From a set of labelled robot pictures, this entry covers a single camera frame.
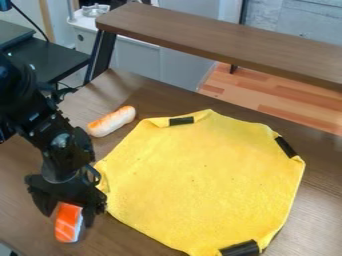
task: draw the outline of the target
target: yellow cloth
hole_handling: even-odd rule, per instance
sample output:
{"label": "yellow cloth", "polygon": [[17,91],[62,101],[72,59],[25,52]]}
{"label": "yellow cloth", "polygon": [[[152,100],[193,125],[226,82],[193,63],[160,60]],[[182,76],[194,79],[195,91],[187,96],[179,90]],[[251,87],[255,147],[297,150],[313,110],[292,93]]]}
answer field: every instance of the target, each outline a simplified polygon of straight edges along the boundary
{"label": "yellow cloth", "polygon": [[305,163],[268,126],[212,110],[193,124],[151,118],[96,164],[108,211],[192,256],[255,240],[266,248],[290,212]]}

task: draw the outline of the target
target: cable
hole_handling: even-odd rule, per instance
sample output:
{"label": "cable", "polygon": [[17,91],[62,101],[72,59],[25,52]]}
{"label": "cable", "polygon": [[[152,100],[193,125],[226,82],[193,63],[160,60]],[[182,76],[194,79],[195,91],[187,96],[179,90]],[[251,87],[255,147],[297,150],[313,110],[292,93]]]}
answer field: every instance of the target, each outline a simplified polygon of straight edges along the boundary
{"label": "cable", "polygon": [[70,88],[70,89],[78,89],[78,88],[81,88],[84,86],[84,85],[78,85],[76,87],[71,87],[70,85],[67,85],[67,84],[62,83],[62,82],[58,82],[58,84],[64,85],[65,87]]}
{"label": "cable", "polygon": [[36,23],[34,23],[33,20],[31,20],[25,13],[22,12],[22,10],[19,9],[19,7],[17,7],[14,3],[12,3],[12,6],[14,9],[17,10],[17,12],[19,12],[25,19],[27,19],[45,38],[46,42],[50,42],[49,38],[47,37],[47,35],[44,33],[43,30],[40,29],[40,27],[38,27],[38,25]]}

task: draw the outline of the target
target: black metal leg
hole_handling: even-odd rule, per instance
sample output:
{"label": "black metal leg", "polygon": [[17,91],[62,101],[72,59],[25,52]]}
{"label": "black metal leg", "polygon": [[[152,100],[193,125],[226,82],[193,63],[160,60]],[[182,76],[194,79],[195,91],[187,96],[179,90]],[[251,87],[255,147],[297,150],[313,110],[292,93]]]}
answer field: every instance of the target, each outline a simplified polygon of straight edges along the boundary
{"label": "black metal leg", "polygon": [[[116,9],[126,3],[127,0],[112,0],[110,4],[110,10]],[[91,80],[109,68],[116,38],[117,35],[113,33],[108,33],[101,30],[97,32],[83,85],[88,84]]]}
{"label": "black metal leg", "polygon": [[[241,10],[240,10],[240,18],[239,18],[239,24],[244,25],[246,24],[247,19],[247,1],[248,0],[242,0]],[[234,72],[239,68],[239,66],[232,64],[230,66],[229,73],[234,74]]]}

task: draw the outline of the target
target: table surface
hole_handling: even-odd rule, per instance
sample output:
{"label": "table surface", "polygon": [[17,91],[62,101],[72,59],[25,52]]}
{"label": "table surface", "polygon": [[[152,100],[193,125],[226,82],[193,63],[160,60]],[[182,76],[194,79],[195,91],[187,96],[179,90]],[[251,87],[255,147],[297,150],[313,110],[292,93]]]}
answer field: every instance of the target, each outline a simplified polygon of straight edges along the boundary
{"label": "table surface", "polygon": [[[107,71],[61,104],[73,125],[85,127],[121,104],[133,105],[138,118],[115,133],[93,139],[97,159],[109,153],[139,122],[211,108],[245,121],[261,122],[282,134],[307,162],[290,217],[264,255],[331,256],[342,251],[342,138],[126,72]],[[108,214],[96,218],[82,243],[54,240],[53,218],[32,202],[24,176],[36,173],[41,157],[15,136],[0,146],[0,241],[26,255],[181,256]]]}
{"label": "table surface", "polygon": [[39,82],[56,83],[89,63],[89,55],[31,38],[7,49],[13,57],[35,66]]}
{"label": "table surface", "polygon": [[0,30],[5,31],[5,33],[0,33],[0,50],[2,51],[13,44],[31,38],[36,33],[31,28],[26,28],[4,20],[0,20]]}
{"label": "table surface", "polygon": [[342,91],[342,47],[130,3],[97,27],[181,52]]}

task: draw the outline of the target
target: orange object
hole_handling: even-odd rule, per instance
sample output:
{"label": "orange object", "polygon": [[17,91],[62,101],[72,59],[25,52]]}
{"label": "orange object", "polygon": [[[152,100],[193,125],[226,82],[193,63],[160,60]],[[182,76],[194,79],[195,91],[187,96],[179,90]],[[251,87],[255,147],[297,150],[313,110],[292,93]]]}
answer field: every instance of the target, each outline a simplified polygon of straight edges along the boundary
{"label": "orange object", "polygon": [[82,207],[60,203],[55,223],[55,237],[62,243],[79,240],[83,224]]}
{"label": "orange object", "polygon": [[87,131],[94,137],[104,137],[125,124],[132,122],[136,111],[132,106],[125,106],[119,110],[109,113],[104,117],[88,124]]}

